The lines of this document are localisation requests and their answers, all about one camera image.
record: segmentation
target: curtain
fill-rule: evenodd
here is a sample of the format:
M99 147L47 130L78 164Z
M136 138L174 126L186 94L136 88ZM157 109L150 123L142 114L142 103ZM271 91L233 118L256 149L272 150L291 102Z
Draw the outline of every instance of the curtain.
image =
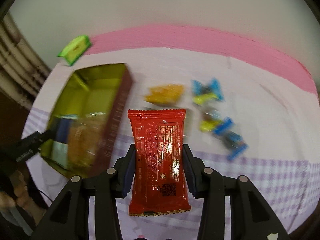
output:
M0 22L1 92L30 110L49 73L7 13Z

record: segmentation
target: table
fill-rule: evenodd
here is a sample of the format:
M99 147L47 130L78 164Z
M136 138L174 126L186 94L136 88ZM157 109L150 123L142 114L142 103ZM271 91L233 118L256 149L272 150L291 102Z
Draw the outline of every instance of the table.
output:
M44 131L55 100L71 73L80 68L124 62L136 81L124 110L111 165L133 143L128 109L141 109L147 87L180 83L186 92L178 106L190 108L187 138L193 154L224 176L247 175L271 205L285 229L295 230L314 211L320 196L320 115L314 82L294 58L257 41L209 28L147 25L92 37L72 67L57 64L41 88L23 137ZM238 125L249 149L233 162L222 143L198 130L200 111L191 102L191 79L219 79L225 96L221 110ZM28 161L35 184L55 198L66 179L39 155ZM125 240L196 239L202 200L189 195L192 210L157 217L129 217L131 194L117 200ZM90 237L94 227L90 222ZM230 202L226 198L225 239L230 238Z

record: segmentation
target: red wrapper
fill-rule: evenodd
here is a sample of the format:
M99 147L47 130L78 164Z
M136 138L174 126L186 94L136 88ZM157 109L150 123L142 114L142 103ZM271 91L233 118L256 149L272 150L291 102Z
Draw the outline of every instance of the red wrapper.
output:
M137 149L129 215L190 210L182 168L185 115L185 109L128 111Z

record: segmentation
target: open box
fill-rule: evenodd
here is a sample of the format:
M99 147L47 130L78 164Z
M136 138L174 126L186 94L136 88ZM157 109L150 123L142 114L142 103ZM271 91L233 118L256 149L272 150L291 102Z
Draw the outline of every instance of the open box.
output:
M74 71L56 101L47 128L50 129L52 120L57 116L76 114L81 118L90 113L105 113L106 123L102 129L96 158L88 172L81 169L67 170L51 159L51 139L41 147L42 158L67 178L75 174L86 178L105 171L110 164L113 145L132 83L130 72L123 63Z

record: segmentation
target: pink tablecloth border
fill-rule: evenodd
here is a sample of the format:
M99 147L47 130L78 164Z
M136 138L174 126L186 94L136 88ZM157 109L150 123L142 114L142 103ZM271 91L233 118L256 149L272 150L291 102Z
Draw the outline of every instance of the pink tablecloth border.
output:
M165 47L237 58L317 94L308 70L294 58L260 42L196 26L146 25L92 37L85 55L120 49Z

